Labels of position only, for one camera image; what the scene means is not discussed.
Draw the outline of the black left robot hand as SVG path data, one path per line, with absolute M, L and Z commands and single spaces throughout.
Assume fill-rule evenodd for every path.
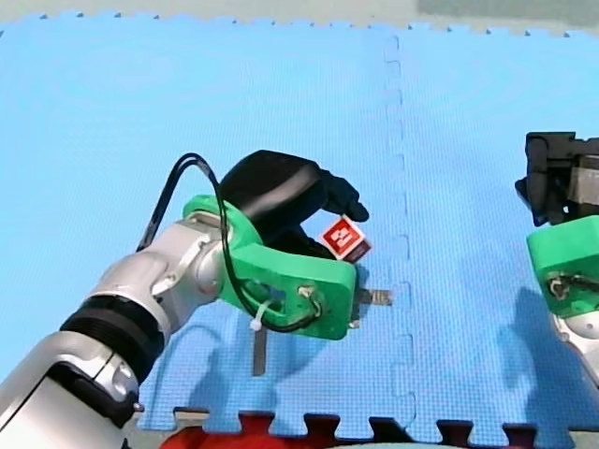
M 254 225 L 266 246 L 294 253 L 356 263 L 370 243 L 355 222 L 364 223 L 369 212 L 358 191 L 316 162 L 296 155 L 260 150 L 231 168 L 220 183 L 220 195 Z M 319 210 L 343 217 L 320 243 L 309 237 L 302 223 Z

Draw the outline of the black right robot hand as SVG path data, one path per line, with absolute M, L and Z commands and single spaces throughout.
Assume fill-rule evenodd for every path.
M 598 139 L 574 132 L 531 132 L 527 170 L 515 188 L 533 224 L 559 225 L 598 213 Z

